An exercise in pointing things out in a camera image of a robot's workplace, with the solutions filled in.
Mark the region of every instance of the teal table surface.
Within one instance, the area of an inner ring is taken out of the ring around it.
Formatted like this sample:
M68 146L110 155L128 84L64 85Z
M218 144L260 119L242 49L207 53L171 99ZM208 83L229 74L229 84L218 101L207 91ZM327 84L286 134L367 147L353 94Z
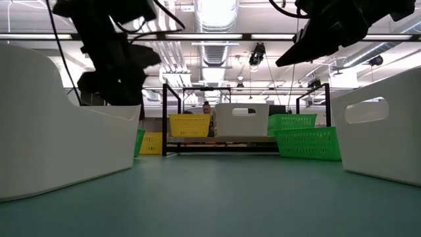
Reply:
M142 158L0 203L1 237L421 236L421 188L277 156Z

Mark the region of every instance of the shelf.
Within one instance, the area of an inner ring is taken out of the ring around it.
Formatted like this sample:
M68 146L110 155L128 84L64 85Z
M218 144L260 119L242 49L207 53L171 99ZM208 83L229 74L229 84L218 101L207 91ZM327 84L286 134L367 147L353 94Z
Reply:
M167 138L168 143L184 143L184 142L276 142L275 137L214 137L214 138Z

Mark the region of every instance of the fluorescent light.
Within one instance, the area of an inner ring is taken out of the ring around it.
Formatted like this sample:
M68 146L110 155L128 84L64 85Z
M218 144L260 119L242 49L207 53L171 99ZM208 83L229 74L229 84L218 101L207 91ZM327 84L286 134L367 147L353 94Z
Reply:
M292 40L293 34L252 34L251 39L253 40Z
M54 34L0 34L0 39L2 40L53 40L55 39ZM70 34L59 34L60 40L71 40L72 36Z
M239 43L231 42L192 42L192 46L238 46Z
M166 34L165 37L170 40L178 39L202 39L202 40L211 40L211 39L225 39L225 40L240 40L242 34Z
M135 37L136 37L137 35L135 35L135 34L133 34L133 35L129 35L128 36L128 39L130 40L132 40L132 39L134 39ZM155 40L157 38L157 36L156 35L147 35L147 36L142 36L142 37L140 37L140 39L146 39L146 40Z
M367 35L364 40L409 40L411 37L410 35Z
M144 87L144 90L162 90L162 87ZM183 88L171 87L173 90L183 90Z

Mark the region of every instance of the computer monitor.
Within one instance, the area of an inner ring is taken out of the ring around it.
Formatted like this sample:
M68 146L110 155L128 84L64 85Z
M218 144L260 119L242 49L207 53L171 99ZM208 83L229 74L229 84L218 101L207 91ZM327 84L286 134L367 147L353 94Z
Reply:
M287 109L285 105L269 105L269 116L286 113Z

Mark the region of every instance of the green plastic basket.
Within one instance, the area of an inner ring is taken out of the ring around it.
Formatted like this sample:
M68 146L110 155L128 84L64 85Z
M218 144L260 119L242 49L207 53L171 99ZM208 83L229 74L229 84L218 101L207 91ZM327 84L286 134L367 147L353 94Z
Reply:
M138 129L137 130L137 137L136 137L136 146L134 148L134 157L138 157L140 153L140 148L142 147L143 137L145 135L145 130Z
M272 115L269 117L268 136L274 131L314 128L317 115Z
M336 128L309 128L275 131L282 157L340 161Z

